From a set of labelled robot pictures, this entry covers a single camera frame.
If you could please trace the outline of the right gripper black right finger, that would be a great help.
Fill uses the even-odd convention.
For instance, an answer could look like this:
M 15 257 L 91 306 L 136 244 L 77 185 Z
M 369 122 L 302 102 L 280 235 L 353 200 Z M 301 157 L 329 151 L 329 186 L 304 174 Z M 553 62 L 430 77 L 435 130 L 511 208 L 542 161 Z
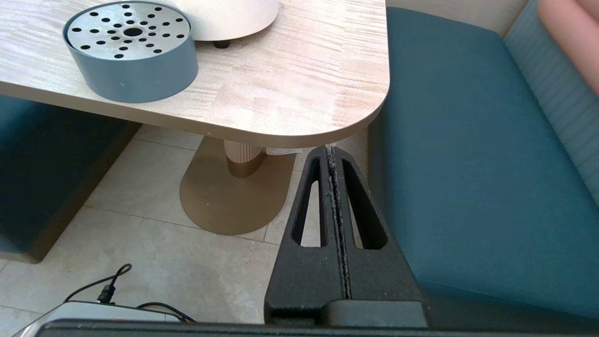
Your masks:
M 347 300 L 422 304 L 424 296 L 355 160 L 331 148 L 336 236 Z

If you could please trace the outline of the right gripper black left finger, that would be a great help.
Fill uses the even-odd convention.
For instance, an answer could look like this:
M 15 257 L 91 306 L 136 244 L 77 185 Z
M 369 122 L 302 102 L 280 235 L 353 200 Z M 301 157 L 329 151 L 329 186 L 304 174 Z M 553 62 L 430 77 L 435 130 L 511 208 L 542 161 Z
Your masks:
M 303 247 L 302 235 L 313 183 L 319 188 L 318 247 Z M 264 298 L 266 324 L 314 326 L 321 322 L 321 310 L 346 298 L 342 270 L 342 246 L 337 222 L 337 205 L 332 187 L 326 147 L 317 147 L 307 156 L 291 213 L 278 250 Z

